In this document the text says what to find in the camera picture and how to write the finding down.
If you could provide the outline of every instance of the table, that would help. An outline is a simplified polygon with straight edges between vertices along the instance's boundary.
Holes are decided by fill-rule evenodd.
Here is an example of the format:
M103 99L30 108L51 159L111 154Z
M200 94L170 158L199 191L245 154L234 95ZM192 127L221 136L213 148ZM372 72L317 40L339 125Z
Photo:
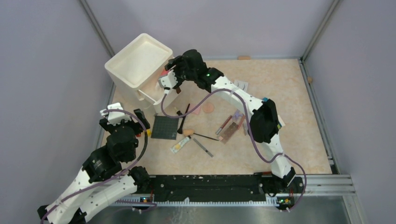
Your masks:
M247 90L249 94L274 100L277 112L286 124L279 132L285 153L299 162L308 174L331 174L297 59L220 60L207 61L206 64L208 67L222 71L231 81L238 79L249 82ZM193 82L185 81L181 88L180 95L165 110L168 114L176 115L173 107L184 113L188 103L197 104L208 94ZM116 102L121 102L127 111L132 112L136 109L117 89L113 98L113 103ZM214 112L201 111L199 115L188 115L184 128L193 128L199 134L215 137L216 130L236 109L216 96L210 97L207 102L215 105ZM154 113L145 111L145 114L149 123L153 125ZM105 133L103 145L107 136L108 133ZM181 134L177 135L177 140L149 137L146 153L138 165L144 166L150 175L245 175L270 170L270 165L257 156L250 138L244 135L243 128L238 130L226 144L199 136L193 137L214 157L211 158L194 141L188 142L177 154L173 154L170 148L184 138ZM143 137L138 139L137 156L144 141ZM297 174L302 173L297 166L293 166Z

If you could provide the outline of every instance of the metal frame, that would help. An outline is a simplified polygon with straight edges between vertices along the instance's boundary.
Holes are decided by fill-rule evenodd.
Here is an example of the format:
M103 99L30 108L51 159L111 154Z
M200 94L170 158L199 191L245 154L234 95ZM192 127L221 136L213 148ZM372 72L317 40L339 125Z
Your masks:
M102 41L102 44L105 47L108 55L110 57L113 57L115 55L114 50L111 47L111 44L109 43L108 39L106 38L106 35L104 34L103 30L101 29L98 21L96 20L94 13L92 12L88 3L86 2L86 0L78 0L78 2L80 3L85 14L87 15L88 20L92 24L92 27L94 28L99 39ZM325 145L325 149L329 158L329 163L334 173L332 175L307 175L307 187L306 187L306 194L304 196L343 196L346 210L349 215L349 219L352 224L357 224L357 223L367 223L366 218L360 206L359 200L356 196L356 192L350 175L338 174L338 173L342 173L342 170L340 170L339 167L337 166L339 163L336 155L332 151L333 144L327 132L326 123L325 120L323 119L323 115L318 103L318 99L315 94L315 90L313 86L307 81L308 72L305 67L305 62L307 58L310 56L312 49L315 47L323 31L327 27L329 20L331 19L335 10L339 7L341 2L342 2L341 0L333 0L320 26L315 32L315 35L313 36L309 45L307 46L307 49L304 51L303 55L298 61L301 72L303 74L303 79L307 88L307 92L312 104L312 108L314 110L314 114L318 123L319 131L321 133L323 143ZM114 91L115 91L115 85L113 83L111 92L109 94L109 98L107 99L107 104L110 104L112 102ZM97 147L101 146L103 134L104 131L101 130L98 136ZM105 188L106 186L107 185L99 187L96 190L101 190L101 188Z

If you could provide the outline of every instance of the wooden block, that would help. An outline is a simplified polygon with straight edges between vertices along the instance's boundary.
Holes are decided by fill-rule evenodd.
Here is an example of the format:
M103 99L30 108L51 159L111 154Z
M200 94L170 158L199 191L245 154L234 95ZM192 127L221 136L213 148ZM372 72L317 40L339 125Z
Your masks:
M250 56L238 56L238 60L250 60Z

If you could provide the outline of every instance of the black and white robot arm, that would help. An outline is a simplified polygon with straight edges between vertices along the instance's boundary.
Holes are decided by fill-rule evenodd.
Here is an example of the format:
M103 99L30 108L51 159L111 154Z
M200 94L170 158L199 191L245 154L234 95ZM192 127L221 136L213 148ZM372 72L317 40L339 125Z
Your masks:
M193 81L199 88L209 93L220 89L228 90L218 91L215 95L244 112L243 103L233 93L241 96L247 107L245 115L250 120L251 134L254 140L262 145L267 158L271 159L276 154L284 153L278 135L278 125L281 119L278 118L275 103L272 100L263 101L251 96L234 85L221 71L216 68L207 68L201 54L194 49L169 60L165 69L169 71L168 74L158 79L165 93L170 89L178 88L183 81ZM278 156L271 163L271 171L285 186L288 186L296 175L294 168L284 156Z
M109 105L107 109L123 110L120 103ZM148 185L149 175L145 168L134 167L116 183L98 193L93 194L96 188L92 188L63 201L64 198L81 189L108 180L121 171L120 162L129 162L136 158L138 140L135 136L143 131L141 125L133 122L131 117L124 113L103 113L103 111L101 114L106 118L101 119L99 124L110 132L106 145L91 153L76 178L56 201L38 209L40 218L43 218L51 208L56 206L47 214L46 220L50 224L86 223L118 199ZM139 109L134 112L149 129L150 124L145 119L144 113Z

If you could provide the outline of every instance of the gray wall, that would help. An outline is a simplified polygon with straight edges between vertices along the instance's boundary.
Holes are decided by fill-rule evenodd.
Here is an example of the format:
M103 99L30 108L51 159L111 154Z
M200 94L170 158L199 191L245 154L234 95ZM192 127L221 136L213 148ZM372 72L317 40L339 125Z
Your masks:
M307 63L341 168L370 223L395 216L395 10L394 0L343 1Z
M88 0L116 52L148 33L174 55L301 56L332 0Z
M0 3L0 217L39 223L94 149L109 59L76 0Z

